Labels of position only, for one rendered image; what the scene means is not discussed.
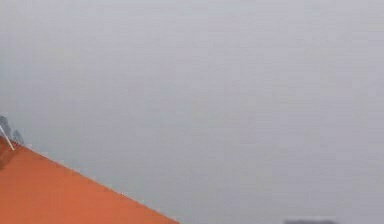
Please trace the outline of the thin white rod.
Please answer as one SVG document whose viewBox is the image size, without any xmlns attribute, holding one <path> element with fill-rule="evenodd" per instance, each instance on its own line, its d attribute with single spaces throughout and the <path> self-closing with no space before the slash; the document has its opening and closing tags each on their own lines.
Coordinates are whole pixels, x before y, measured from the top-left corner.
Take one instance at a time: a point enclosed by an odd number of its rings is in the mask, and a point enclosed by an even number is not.
<svg viewBox="0 0 384 224">
<path fill-rule="evenodd" d="M 7 136 L 5 130 L 3 129 L 3 127 L 0 125 L 0 132 L 4 135 L 5 139 L 6 139 L 6 142 L 7 144 L 10 146 L 11 150 L 12 151 L 15 151 L 16 149 L 14 148 L 14 146 L 12 145 L 12 142 L 10 141 L 9 137 Z"/>
</svg>

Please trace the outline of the dark grey low object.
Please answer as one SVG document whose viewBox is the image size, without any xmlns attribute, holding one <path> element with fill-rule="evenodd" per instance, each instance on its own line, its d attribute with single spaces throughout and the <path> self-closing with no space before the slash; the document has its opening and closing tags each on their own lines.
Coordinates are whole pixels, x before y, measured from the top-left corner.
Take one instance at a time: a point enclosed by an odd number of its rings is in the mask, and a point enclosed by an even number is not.
<svg viewBox="0 0 384 224">
<path fill-rule="evenodd" d="M 333 220 L 290 219 L 290 220 L 285 220 L 283 224 L 338 224 L 338 223 Z"/>
</svg>

